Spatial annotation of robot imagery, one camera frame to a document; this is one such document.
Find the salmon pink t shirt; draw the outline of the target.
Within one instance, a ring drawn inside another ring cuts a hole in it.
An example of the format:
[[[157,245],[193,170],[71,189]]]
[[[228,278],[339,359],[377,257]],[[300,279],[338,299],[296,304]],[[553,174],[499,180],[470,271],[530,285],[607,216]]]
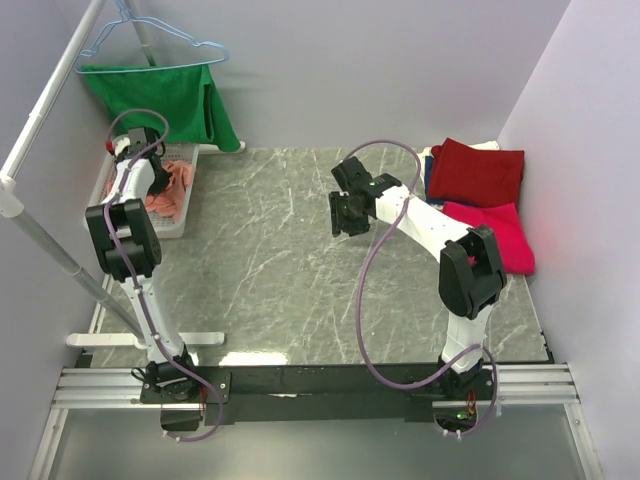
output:
[[[169,161],[162,166],[168,171],[168,187],[158,196],[148,196],[153,172],[147,159],[125,160],[116,166],[116,178],[99,207],[99,215],[109,212],[108,218],[116,224],[116,216],[127,207],[155,212],[162,217],[179,220],[192,186],[194,167],[185,161]]]

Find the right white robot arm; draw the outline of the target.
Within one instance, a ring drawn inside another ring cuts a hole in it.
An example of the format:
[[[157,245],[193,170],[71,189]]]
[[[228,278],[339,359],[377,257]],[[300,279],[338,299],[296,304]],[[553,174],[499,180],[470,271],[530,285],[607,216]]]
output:
[[[431,207],[400,180],[367,171],[332,170],[340,190],[329,194],[332,235],[353,237],[369,230],[371,218],[389,225],[366,257],[356,290],[355,328],[361,356],[369,372],[383,385],[396,390],[416,390],[439,380],[440,390],[460,399],[474,386],[481,369],[486,325],[493,306],[506,286],[506,272],[493,230],[471,227]],[[424,380],[409,384],[382,375],[365,347],[361,314],[366,278],[373,260],[391,234],[400,231],[424,248],[439,265],[438,292],[448,310],[447,334],[440,367]]]

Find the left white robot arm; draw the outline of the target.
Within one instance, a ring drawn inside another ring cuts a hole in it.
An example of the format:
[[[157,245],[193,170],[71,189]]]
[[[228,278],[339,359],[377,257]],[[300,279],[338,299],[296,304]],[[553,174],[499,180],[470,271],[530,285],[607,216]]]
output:
[[[163,173],[154,150],[122,148],[106,197],[86,209],[85,220],[99,265],[125,291],[143,334],[148,364],[132,375],[145,392],[186,402],[201,393],[200,378],[159,294],[154,270],[162,252],[145,208],[149,189]]]

